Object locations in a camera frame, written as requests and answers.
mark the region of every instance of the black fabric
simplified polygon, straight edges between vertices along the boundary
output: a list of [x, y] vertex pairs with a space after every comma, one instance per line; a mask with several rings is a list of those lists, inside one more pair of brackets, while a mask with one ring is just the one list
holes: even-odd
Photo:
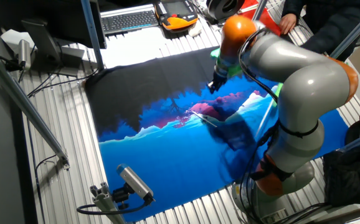
[[[360, 0], [286, 0], [282, 16], [292, 13], [299, 17], [304, 5], [303, 19], [314, 36], [302, 47], [319, 54], [331, 54], [360, 22]], [[356, 42], [338, 60], [345, 61], [353, 53]]]
[[[360, 137], [360, 122], [350, 129], [346, 142]], [[323, 160], [326, 202], [335, 207], [360, 203], [360, 146], [345, 153], [331, 152]]]
[[[97, 133], [116, 132], [121, 121], [140, 130], [140, 115], [152, 102], [176, 97], [189, 90], [200, 95], [201, 86], [213, 78], [216, 61], [210, 54], [216, 48], [118, 67], [87, 80], [85, 90]], [[123, 90], [123, 93], [118, 95], [117, 90]]]

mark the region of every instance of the blue mat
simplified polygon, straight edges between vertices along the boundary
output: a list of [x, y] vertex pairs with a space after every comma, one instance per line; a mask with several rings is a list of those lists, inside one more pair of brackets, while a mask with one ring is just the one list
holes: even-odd
[[[242, 175], [252, 155], [253, 137], [272, 99], [244, 77], [210, 94], [205, 84], [214, 64], [211, 50], [123, 68], [87, 84], [110, 189], [123, 186], [116, 167], [128, 164], [154, 192], [156, 202], [124, 215], [128, 222], [222, 188]], [[276, 89], [276, 83], [262, 81]], [[265, 128], [275, 120], [273, 110]], [[326, 132], [318, 156], [341, 147], [348, 128], [337, 111], [321, 121]], [[134, 208], [143, 201], [131, 195], [127, 203]]]

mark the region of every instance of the orange device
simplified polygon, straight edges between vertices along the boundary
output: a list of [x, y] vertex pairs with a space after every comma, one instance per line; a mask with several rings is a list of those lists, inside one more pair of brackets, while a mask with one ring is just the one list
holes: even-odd
[[171, 32], [188, 30], [198, 21], [196, 8], [188, 0], [162, 0], [154, 6], [159, 23]]

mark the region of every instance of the metal bracket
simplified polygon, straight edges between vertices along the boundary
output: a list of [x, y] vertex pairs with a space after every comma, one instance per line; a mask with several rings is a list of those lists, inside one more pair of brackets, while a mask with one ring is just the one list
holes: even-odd
[[[94, 195], [93, 203], [103, 212], [118, 211], [116, 203], [112, 200], [110, 188], [106, 182], [101, 183], [101, 188], [98, 189], [95, 185], [90, 187], [91, 193]], [[111, 222], [115, 224], [125, 224], [123, 215], [107, 215]]]

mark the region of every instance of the black bag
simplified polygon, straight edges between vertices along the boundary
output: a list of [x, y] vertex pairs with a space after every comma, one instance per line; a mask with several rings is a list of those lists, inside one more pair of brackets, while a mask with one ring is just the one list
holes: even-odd
[[[360, 137], [360, 121], [350, 126], [345, 143]], [[360, 146], [324, 156], [326, 202], [334, 207], [360, 203]]]

